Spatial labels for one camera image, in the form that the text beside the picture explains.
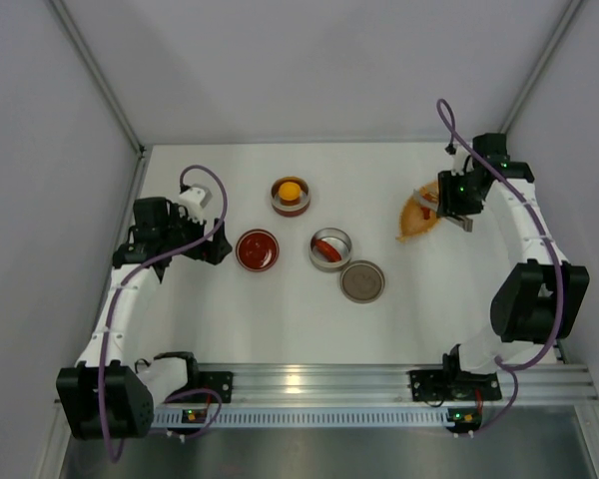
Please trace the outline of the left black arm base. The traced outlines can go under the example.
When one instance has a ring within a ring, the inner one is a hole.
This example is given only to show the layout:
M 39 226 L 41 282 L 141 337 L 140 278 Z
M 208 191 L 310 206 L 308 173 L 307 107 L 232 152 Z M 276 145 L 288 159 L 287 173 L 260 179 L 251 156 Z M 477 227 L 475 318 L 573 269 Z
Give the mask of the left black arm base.
M 228 370 L 201 370 L 188 382 L 188 389 L 206 388 L 218 393 L 224 403 L 231 403 L 234 374 Z

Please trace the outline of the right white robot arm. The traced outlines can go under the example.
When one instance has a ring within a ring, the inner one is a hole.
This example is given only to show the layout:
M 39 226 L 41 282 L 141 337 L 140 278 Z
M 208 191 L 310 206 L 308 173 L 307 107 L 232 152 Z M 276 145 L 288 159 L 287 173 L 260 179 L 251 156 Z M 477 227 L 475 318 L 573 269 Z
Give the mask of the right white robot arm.
M 556 245 L 536 199 L 534 175 L 528 164 L 511 160 L 505 135 L 476 136 L 458 155 L 455 166 L 437 176 L 436 213 L 469 232 L 473 217 L 490 209 L 510 262 L 490 302 L 488 324 L 443 357 L 447 375 L 467 381 L 501 364 L 521 369 L 542 359 L 570 334 L 590 275 Z

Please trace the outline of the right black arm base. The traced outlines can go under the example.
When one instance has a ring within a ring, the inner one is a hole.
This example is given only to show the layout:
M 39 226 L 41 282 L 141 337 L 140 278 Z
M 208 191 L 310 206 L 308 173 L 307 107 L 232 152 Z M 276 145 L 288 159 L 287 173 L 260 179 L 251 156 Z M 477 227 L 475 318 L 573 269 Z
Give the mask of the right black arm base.
M 437 367 L 408 371 L 415 402 L 443 404 L 454 401 L 498 401 L 502 399 L 496 373 L 478 374 L 460 367 L 458 347 L 442 356 Z

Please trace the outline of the orange round food ball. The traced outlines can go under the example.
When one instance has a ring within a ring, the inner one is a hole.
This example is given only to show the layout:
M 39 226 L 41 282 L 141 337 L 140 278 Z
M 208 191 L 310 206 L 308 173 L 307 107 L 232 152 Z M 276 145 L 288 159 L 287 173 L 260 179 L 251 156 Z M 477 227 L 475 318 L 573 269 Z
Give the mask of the orange round food ball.
M 300 200 L 301 186 L 295 182 L 284 182 L 279 186 L 278 196 L 283 203 L 293 204 Z

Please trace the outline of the metal tongs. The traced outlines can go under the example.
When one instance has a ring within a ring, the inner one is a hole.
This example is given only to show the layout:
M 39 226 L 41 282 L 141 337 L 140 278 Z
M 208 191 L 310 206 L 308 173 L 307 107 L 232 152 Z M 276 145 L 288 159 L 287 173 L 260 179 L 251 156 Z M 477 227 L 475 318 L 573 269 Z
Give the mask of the metal tongs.
M 429 213 L 435 212 L 438 219 L 446 219 L 452 224 L 460 227 L 466 233 L 473 232 L 473 219 L 456 214 L 444 214 L 441 210 L 441 206 L 436 202 L 437 195 L 435 193 L 426 192 L 425 194 L 422 194 L 419 190 L 414 190 L 412 196 L 415 202 L 423 210 L 428 210 Z

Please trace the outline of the red sausage piece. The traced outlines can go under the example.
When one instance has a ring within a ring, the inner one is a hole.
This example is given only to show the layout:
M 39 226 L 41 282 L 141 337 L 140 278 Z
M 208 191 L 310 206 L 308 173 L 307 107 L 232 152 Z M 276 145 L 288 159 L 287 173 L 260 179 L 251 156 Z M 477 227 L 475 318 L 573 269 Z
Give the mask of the red sausage piece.
M 423 218 L 426 221 L 434 220 L 436 218 L 438 205 L 438 196 L 434 192 L 427 192 L 421 195 L 420 208 L 422 211 Z
M 313 243 L 314 248 L 319 254 L 321 254 L 328 262 L 339 262 L 341 261 L 341 254 L 338 250 L 323 239 L 316 239 Z

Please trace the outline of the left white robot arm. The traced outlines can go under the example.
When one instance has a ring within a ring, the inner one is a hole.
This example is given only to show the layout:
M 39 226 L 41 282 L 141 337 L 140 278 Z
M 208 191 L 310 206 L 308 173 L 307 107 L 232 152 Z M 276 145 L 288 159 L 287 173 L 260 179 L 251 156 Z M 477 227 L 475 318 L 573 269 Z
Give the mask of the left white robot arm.
M 159 353 L 139 368 L 134 349 L 137 333 L 153 324 L 147 311 L 173 257 L 218 265 L 231 252 L 224 218 L 208 229 L 203 211 L 202 203 L 186 206 L 164 197 L 134 202 L 134 222 L 113 254 L 101 316 L 75 365 L 62 368 L 56 379 L 74 438 L 142 438 L 157 406 L 202 388 L 192 352 Z

